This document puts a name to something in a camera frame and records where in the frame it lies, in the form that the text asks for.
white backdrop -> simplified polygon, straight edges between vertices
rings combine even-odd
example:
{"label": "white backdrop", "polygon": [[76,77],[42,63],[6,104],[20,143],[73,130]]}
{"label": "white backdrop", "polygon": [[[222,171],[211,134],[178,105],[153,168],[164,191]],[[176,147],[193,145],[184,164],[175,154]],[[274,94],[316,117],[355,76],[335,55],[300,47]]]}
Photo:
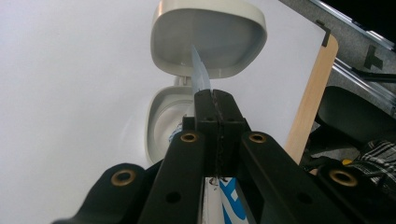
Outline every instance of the white backdrop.
{"label": "white backdrop", "polygon": [[[252,2],[264,12],[267,44],[212,87],[283,146],[324,32],[276,0]],[[0,224],[71,217],[107,168],[148,166],[149,102],[173,84],[150,56],[157,5],[0,1]]]}

black metal bracket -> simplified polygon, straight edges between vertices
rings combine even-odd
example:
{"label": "black metal bracket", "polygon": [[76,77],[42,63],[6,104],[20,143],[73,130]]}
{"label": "black metal bracket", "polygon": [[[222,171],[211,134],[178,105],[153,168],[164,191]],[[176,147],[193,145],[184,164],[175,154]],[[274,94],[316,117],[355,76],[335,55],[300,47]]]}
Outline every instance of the black metal bracket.
{"label": "black metal bracket", "polygon": [[231,94],[199,91],[162,162],[108,169],[78,213],[54,223],[201,223],[206,176],[237,178],[249,223],[396,220],[396,202],[364,176],[323,167],[313,178],[270,135],[250,131]]}
{"label": "black metal bracket", "polygon": [[326,32],[325,36],[323,37],[323,41],[322,41],[322,45],[321,45],[324,48],[326,48],[327,44],[329,43],[329,37],[330,37],[330,33],[332,32],[332,30],[330,30],[328,27],[326,27],[323,21],[317,20],[316,24]]}
{"label": "black metal bracket", "polygon": [[375,56],[376,47],[370,45],[367,50],[366,59],[364,60],[364,67],[371,69],[372,65],[382,70],[384,62]]}

